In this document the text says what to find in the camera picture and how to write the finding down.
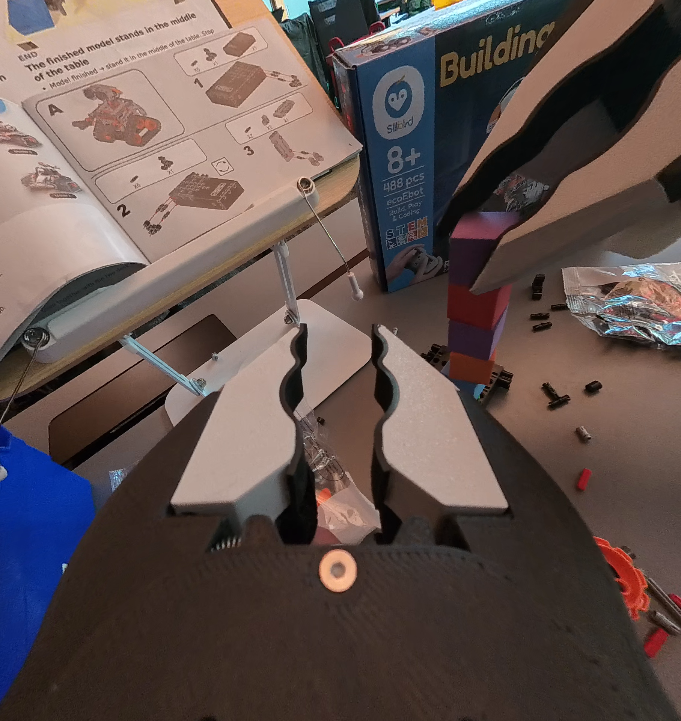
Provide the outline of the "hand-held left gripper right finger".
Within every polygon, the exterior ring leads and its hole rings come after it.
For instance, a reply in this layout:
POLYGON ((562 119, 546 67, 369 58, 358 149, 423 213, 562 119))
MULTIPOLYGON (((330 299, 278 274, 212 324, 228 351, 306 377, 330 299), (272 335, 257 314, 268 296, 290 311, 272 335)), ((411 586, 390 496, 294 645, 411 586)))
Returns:
POLYGON ((455 515, 502 516, 509 504, 455 385, 384 325, 372 327, 372 500, 382 533, 410 518, 437 532, 455 515))

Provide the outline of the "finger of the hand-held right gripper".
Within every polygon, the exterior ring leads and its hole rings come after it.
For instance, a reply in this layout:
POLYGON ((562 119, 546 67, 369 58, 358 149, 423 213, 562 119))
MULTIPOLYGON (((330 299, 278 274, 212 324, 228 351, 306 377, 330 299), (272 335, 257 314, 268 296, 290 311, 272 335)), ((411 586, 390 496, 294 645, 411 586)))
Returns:
POLYGON ((653 219, 681 220, 681 167, 585 167, 501 238, 472 290, 511 284, 553 259, 653 219))
POLYGON ((453 194, 446 225, 478 209, 597 100, 612 130, 624 131, 680 55, 681 2, 571 2, 453 194))

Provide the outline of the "red foam cube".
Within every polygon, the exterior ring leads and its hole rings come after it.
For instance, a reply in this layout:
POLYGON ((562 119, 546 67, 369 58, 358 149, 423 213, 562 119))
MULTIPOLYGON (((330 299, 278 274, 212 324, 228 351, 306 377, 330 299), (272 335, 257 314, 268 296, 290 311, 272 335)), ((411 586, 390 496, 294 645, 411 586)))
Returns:
POLYGON ((446 317, 482 329, 494 328, 508 308, 512 285, 474 294, 470 287, 449 283, 446 317))

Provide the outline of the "purple foam cube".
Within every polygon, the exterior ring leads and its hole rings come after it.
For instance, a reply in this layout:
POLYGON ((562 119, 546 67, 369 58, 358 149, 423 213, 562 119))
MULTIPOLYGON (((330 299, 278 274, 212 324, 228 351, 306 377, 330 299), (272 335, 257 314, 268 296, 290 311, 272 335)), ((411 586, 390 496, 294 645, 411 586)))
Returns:
POLYGON ((495 326, 481 328, 449 320, 447 347, 453 353, 488 360, 496 351, 505 321, 503 315, 495 326))
POLYGON ((449 284, 470 288, 503 234, 521 220, 520 213, 474 211, 465 214, 449 238, 449 284))

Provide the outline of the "clear bag with orange gear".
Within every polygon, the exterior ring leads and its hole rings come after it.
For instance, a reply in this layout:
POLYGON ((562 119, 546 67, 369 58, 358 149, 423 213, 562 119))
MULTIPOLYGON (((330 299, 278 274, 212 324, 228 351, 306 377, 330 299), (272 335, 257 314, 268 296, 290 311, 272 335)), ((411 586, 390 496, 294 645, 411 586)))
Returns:
POLYGON ((306 461, 315 479, 318 527, 333 543, 359 545, 380 531, 380 515, 356 486, 327 437, 324 419, 302 402, 295 411, 306 461))

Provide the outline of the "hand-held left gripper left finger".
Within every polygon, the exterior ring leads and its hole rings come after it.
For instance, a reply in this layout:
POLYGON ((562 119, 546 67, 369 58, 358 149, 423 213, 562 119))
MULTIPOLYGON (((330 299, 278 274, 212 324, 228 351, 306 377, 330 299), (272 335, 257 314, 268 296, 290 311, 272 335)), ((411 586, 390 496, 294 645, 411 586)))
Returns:
POLYGON ((170 500, 177 514, 220 516, 235 530, 266 516, 282 537, 315 536, 315 477, 295 415, 307 339, 300 325, 223 385, 170 500))

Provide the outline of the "orange foam cube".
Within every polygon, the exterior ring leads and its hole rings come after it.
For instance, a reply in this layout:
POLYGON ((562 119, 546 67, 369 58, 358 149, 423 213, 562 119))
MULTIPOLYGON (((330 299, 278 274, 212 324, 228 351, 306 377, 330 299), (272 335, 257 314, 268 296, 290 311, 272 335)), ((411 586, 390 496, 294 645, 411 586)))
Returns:
POLYGON ((488 358, 450 352, 447 363, 448 377, 454 381, 488 385, 496 365, 496 352, 488 358))

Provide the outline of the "silver plastic parts bag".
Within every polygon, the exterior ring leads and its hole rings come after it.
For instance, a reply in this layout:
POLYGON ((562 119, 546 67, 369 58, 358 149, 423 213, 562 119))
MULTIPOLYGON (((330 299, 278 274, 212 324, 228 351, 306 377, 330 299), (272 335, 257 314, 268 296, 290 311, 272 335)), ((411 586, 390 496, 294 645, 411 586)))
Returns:
POLYGON ((562 270, 571 314, 603 338, 681 349, 681 262, 562 270))

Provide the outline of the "instruction booklet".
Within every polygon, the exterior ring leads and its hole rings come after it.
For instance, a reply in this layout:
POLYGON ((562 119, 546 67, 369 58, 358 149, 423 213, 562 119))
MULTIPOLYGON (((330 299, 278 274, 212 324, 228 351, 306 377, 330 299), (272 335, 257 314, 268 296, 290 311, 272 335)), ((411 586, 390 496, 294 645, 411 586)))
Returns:
POLYGON ((0 362, 27 329, 361 148, 267 14, 0 2, 0 362))

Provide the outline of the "blue plastic bin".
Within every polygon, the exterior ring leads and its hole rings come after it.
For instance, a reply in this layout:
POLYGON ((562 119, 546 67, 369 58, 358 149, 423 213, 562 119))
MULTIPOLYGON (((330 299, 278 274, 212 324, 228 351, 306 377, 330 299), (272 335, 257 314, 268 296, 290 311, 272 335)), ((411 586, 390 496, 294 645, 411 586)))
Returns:
POLYGON ((95 516, 90 483, 0 428, 0 702, 95 516))

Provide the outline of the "grey desk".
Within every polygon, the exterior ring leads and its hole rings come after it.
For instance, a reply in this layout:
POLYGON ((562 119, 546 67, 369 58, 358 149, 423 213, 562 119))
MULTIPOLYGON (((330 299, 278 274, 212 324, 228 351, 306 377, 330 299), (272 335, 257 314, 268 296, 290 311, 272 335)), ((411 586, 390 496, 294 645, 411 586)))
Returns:
MULTIPOLYGON (((340 261, 317 225, 289 241, 293 277, 301 299, 326 308, 357 329, 368 332, 382 322, 399 328, 416 352, 446 336, 447 276, 385 295, 372 278, 362 238, 358 204, 334 212, 326 225, 355 263, 365 299, 351 301, 341 278, 340 261)), ((561 262, 532 271, 514 286, 498 360, 514 374, 509 391, 497 391, 489 412, 516 437, 576 505, 591 530, 635 554, 640 566, 667 593, 681 597, 681 353, 652 350, 600 338, 567 311, 552 312, 553 327, 532 332, 529 315, 562 302, 560 269, 567 266, 621 266, 634 257, 651 262, 680 262, 681 236, 656 250, 658 243, 620 236, 603 241, 561 262), (546 273, 541 302, 530 301, 534 273, 546 273), (584 393, 600 381, 595 395, 584 393), (548 410, 541 385, 549 382, 570 394, 559 410, 548 410), (583 443, 575 433, 592 435, 583 443), (576 490, 580 472, 591 470, 586 491, 576 490)), ((282 305, 282 290, 270 253, 246 265, 223 284, 179 310, 142 338, 156 347, 178 350, 197 337, 191 331, 210 316, 240 338, 282 305)), ((8 428, 26 443, 69 462, 93 483, 105 500, 109 474, 137 462, 169 432, 161 405, 169 386, 155 369, 118 347, 75 377, 58 378, 38 392, 8 428)), ((372 429, 380 417, 373 401, 374 369, 367 364, 328 397, 318 415, 328 427, 330 444, 355 483, 370 493, 372 429)), ((671 637, 653 660, 655 672, 681 716, 681 635, 671 637)))

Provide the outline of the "blue robot kit box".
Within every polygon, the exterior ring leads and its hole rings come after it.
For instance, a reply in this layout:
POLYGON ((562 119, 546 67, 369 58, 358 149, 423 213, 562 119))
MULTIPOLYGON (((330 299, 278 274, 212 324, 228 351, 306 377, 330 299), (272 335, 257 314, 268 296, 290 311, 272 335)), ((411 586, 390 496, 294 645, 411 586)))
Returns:
POLYGON ((569 5, 458 2, 334 53, 342 112, 363 146, 359 203, 382 291, 448 271, 435 228, 569 5))

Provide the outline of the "grey axle rod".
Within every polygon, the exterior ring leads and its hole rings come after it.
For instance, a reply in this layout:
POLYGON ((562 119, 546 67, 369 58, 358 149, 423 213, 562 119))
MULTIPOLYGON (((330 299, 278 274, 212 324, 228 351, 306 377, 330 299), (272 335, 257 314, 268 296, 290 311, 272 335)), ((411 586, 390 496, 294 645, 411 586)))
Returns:
POLYGON ((646 576, 648 590, 653 597, 665 608, 670 617, 681 627, 681 608, 670 599, 670 596, 660 587, 650 575, 646 576))

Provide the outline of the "white book stand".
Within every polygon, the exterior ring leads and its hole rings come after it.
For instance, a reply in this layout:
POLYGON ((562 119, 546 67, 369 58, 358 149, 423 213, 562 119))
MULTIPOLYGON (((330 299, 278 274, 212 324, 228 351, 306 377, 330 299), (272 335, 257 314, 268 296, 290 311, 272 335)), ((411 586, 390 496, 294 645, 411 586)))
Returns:
POLYGON ((360 161, 341 163, 311 183, 299 178, 273 191, 247 212, 229 221, 219 240, 199 239, 121 281, 91 294, 43 323, 50 340, 20 394, 32 392, 100 349, 129 335, 213 281, 271 249, 284 294, 284 307, 234 341, 199 368, 203 391, 220 389, 241 368, 288 332, 308 325, 308 361, 303 371, 306 399, 314 409, 366 365, 369 336, 309 300, 299 300, 291 275, 287 241, 355 195, 360 161))

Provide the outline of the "orange plastic gear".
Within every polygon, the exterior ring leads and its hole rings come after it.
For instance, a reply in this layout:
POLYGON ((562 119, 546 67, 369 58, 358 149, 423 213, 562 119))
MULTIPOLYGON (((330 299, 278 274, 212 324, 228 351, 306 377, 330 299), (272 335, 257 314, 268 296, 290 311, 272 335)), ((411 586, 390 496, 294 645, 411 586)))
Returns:
POLYGON ((646 577, 636 568, 629 553, 618 546, 612 546, 604 538, 594 536, 594 541, 615 575, 631 619, 639 621, 641 614, 647 612, 651 605, 646 577))

